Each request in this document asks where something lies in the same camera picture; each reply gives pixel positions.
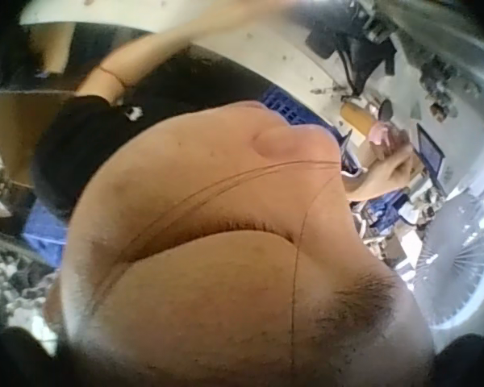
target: person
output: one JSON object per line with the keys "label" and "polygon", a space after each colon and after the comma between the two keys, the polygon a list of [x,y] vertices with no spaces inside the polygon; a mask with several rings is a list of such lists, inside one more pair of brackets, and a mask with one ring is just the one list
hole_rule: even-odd
{"label": "person", "polygon": [[[68,195],[53,207],[78,199],[45,306],[73,385],[427,380],[427,323],[361,242],[348,205],[405,186],[408,146],[347,178],[324,128],[292,127],[258,102],[178,115],[134,137],[111,107],[191,40],[286,3],[224,2],[121,48],[42,140],[38,193]],[[66,173],[78,188],[60,184]]]}

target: skin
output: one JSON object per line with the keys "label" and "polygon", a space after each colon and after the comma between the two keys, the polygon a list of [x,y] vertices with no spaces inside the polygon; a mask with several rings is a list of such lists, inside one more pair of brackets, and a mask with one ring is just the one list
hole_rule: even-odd
{"label": "skin", "polygon": [[[391,278],[358,238],[339,160],[322,127],[290,127],[257,102],[170,119],[122,147],[75,210],[52,312],[81,378],[329,380],[343,351],[319,320],[363,276]],[[272,173],[234,180],[247,171]],[[427,371],[430,333],[393,282],[390,318],[350,324],[347,385]]]}

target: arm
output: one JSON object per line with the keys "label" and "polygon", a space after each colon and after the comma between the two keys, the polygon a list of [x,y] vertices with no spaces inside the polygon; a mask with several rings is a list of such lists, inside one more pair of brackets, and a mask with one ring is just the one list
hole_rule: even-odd
{"label": "arm", "polygon": [[230,0],[200,18],[160,34],[143,36],[113,51],[77,89],[77,96],[98,95],[109,103],[134,86],[193,40],[238,27],[292,4],[291,0]]}
{"label": "arm", "polygon": [[363,202],[406,187],[411,168],[412,147],[405,145],[387,159],[377,161],[367,173],[358,177],[342,176],[348,200]]}

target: orange object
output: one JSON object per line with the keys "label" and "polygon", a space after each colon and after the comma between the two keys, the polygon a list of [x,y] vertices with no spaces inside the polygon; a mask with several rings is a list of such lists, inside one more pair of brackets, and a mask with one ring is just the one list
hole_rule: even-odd
{"label": "orange object", "polygon": [[377,119],[371,113],[351,102],[345,102],[340,108],[340,116],[367,138]]}

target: wrist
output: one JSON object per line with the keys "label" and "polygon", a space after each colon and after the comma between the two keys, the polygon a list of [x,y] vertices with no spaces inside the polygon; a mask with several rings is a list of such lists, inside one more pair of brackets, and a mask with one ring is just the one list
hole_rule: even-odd
{"label": "wrist", "polygon": [[367,178],[366,173],[359,173],[356,176],[343,175],[344,190],[346,191],[346,197],[350,202],[360,202],[365,200],[361,196],[361,187],[364,185],[364,181]]}

